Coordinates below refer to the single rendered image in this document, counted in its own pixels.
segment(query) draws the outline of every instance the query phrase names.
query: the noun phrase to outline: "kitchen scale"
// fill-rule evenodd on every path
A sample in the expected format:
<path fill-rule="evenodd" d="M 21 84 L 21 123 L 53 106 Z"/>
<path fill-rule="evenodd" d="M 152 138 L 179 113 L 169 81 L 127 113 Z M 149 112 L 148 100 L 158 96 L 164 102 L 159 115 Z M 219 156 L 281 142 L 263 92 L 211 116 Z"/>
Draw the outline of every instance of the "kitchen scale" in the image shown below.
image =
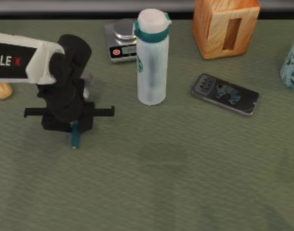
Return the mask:
<path fill-rule="evenodd" d="M 136 60 L 136 36 L 133 19 L 121 19 L 104 25 L 108 53 L 112 62 Z"/>

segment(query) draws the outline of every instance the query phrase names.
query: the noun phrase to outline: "starbucks logo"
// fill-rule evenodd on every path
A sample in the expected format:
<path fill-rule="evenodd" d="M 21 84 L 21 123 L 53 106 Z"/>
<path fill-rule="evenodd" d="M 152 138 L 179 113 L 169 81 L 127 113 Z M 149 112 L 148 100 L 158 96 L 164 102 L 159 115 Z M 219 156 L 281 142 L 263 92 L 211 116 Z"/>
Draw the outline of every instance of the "starbucks logo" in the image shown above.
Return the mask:
<path fill-rule="evenodd" d="M 136 59 L 136 65 L 137 65 L 137 71 L 139 73 L 143 72 L 143 64 L 142 64 L 141 59 L 138 56 L 137 56 L 137 59 Z"/>

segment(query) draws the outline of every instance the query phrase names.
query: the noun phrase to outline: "black table edge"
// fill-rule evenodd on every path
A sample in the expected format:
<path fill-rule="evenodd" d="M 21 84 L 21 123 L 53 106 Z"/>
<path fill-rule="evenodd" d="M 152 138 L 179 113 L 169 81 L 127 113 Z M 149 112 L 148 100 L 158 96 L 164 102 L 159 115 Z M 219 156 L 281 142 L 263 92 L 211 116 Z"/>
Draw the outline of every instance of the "black table edge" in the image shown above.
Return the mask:
<path fill-rule="evenodd" d="M 21 19 L 21 20 L 95 20 L 95 19 L 122 19 L 122 18 L 136 18 L 139 12 L 2 12 L 0 19 Z M 193 12 L 168 12 L 171 19 L 185 19 L 193 18 Z M 259 19 L 269 20 L 293 20 L 294 11 L 261 11 Z"/>

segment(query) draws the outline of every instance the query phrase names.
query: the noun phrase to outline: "teal bottle collar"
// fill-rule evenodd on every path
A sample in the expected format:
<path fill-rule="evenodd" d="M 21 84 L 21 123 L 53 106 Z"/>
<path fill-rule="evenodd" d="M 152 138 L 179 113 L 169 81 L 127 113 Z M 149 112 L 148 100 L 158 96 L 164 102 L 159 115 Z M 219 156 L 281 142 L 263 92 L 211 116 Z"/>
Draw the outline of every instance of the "teal bottle collar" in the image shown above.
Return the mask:
<path fill-rule="evenodd" d="M 165 13 L 165 16 L 170 21 L 170 18 L 167 13 Z M 135 21 L 134 22 L 134 34 L 135 34 L 135 36 L 137 36 L 140 40 L 142 40 L 144 42 L 157 43 L 157 42 L 161 42 L 166 39 L 166 37 L 168 36 L 169 27 L 170 26 L 168 26 L 162 32 L 150 34 L 150 33 L 146 33 L 144 31 L 141 31 L 139 24 L 138 24 L 138 21 Z"/>

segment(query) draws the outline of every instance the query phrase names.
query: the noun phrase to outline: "bottle cap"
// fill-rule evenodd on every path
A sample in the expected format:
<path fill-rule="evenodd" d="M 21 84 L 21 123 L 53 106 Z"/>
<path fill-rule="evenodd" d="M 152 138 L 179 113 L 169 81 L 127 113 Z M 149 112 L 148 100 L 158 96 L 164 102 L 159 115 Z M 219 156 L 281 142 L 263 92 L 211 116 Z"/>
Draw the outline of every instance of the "bottle cap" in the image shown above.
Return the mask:
<path fill-rule="evenodd" d="M 157 9 L 142 10 L 137 21 L 140 30 L 149 34 L 162 32 L 171 24 L 168 15 Z"/>

